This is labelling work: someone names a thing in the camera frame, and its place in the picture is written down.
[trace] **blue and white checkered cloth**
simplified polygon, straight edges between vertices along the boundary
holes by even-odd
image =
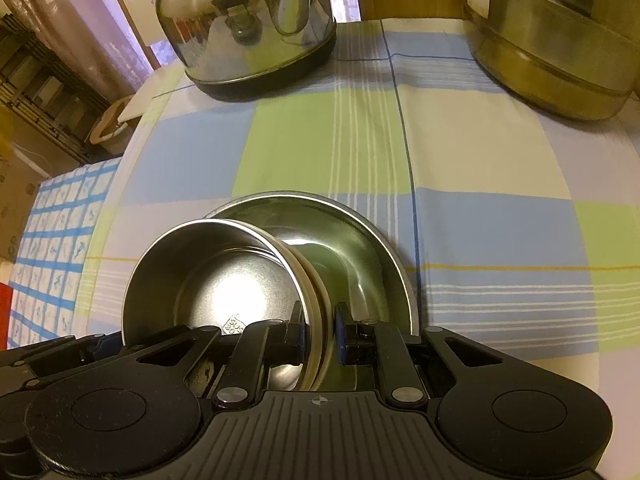
[[[9,285],[8,347],[71,332],[89,241],[120,158],[47,180],[31,210]]]

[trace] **crosshair symbol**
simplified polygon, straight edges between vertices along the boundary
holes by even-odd
[[[317,397],[314,397],[313,399],[311,399],[311,402],[314,403],[316,406],[324,406],[326,403],[329,402],[329,399],[327,399],[326,397],[323,397],[322,395],[318,395]]]

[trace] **red object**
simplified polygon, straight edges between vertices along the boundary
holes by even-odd
[[[6,338],[9,332],[9,314],[11,313],[11,296],[14,290],[0,283],[0,350],[6,350]]]

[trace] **stacked bowl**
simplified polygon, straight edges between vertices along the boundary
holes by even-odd
[[[322,196],[270,192],[235,200],[156,240],[127,286],[128,345],[173,326],[215,325],[223,335],[249,323],[289,319],[299,301],[308,341],[303,365],[270,368],[277,390],[345,390],[367,375],[334,353],[334,307],[356,320],[395,323],[417,335],[413,288],[396,252],[357,212]]]

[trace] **curtain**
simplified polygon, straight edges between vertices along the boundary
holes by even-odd
[[[135,92],[151,67],[116,0],[4,0],[25,26],[110,102]],[[357,0],[332,0],[340,22],[360,19]],[[153,46],[161,64],[168,42]]]

